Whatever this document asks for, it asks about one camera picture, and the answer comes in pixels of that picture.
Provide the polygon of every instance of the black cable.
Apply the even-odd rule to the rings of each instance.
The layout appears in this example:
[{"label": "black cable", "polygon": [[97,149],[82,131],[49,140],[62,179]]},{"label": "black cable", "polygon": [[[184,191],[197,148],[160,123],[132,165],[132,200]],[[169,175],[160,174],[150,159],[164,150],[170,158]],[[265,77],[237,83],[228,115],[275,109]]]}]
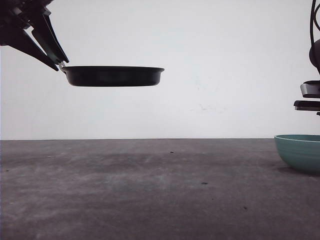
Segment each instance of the black cable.
[{"label": "black cable", "polygon": [[317,56],[316,56],[315,37],[314,37],[314,20],[315,20],[316,2],[317,0],[312,0],[311,15],[310,15],[310,40],[311,40],[311,54],[314,58],[316,69],[320,74],[320,67],[319,67]]},{"label": "black cable", "polygon": [[315,8],[313,21],[314,21],[314,24],[315,24],[316,28],[320,31],[320,26],[319,26],[319,24],[318,24],[318,22],[317,22],[317,13],[318,13],[318,10],[319,10],[319,9],[320,9],[320,3],[319,3],[319,5]]}]

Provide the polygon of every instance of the robotic arm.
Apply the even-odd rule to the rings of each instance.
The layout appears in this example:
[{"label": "robotic arm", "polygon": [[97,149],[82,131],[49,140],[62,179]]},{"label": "robotic arm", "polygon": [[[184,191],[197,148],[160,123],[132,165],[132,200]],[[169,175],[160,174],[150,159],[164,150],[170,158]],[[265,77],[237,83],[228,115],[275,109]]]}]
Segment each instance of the robotic arm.
[{"label": "robotic arm", "polygon": [[[320,40],[315,42],[314,26],[320,31],[320,26],[317,22],[317,13],[320,9],[320,4],[316,6],[317,0],[312,0],[311,15],[310,15],[310,40],[311,49],[309,51],[309,58],[314,67],[320,74]],[[302,96],[304,98],[318,98],[320,99],[320,80],[306,81],[300,86]],[[316,111],[320,116],[320,101],[304,101],[297,100],[294,102],[296,110],[300,111]]]},{"label": "robotic arm", "polygon": [[[69,62],[60,46],[46,8],[53,0],[1,0],[0,46],[8,45],[28,54],[52,69]],[[26,33],[32,27],[32,35],[44,52]]]}]

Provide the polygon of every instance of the pan rim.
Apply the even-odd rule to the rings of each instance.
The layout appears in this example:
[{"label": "pan rim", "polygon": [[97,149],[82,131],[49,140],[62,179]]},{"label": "pan rim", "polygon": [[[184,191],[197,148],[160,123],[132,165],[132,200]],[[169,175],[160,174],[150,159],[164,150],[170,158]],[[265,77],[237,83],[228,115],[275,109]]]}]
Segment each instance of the pan rim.
[{"label": "pan rim", "polygon": [[149,66],[65,66],[63,71],[75,70],[75,71],[148,71],[148,72],[163,72],[165,69],[161,67],[149,67]]}]

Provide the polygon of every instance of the concrete surface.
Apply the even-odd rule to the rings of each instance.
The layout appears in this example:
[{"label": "concrete surface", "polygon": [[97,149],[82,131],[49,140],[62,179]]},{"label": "concrete surface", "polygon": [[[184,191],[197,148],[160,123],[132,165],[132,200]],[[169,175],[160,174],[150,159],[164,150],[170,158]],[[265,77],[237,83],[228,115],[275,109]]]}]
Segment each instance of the concrete surface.
[{"label": "concrete surface", "polygon": [[318,240],[272,139],[1,142],[2,240]]}]

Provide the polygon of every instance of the frying pan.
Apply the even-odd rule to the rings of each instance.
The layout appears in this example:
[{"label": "frying pan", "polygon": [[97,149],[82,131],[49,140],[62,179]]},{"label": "frying pan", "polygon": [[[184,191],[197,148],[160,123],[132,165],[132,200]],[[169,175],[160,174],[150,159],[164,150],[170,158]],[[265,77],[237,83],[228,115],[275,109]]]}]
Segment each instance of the frying pan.
[{"label": "frying pan", "polygon": [[154,86],[163,68],[145,66],[60,66],[68,82],[81,87]]}]

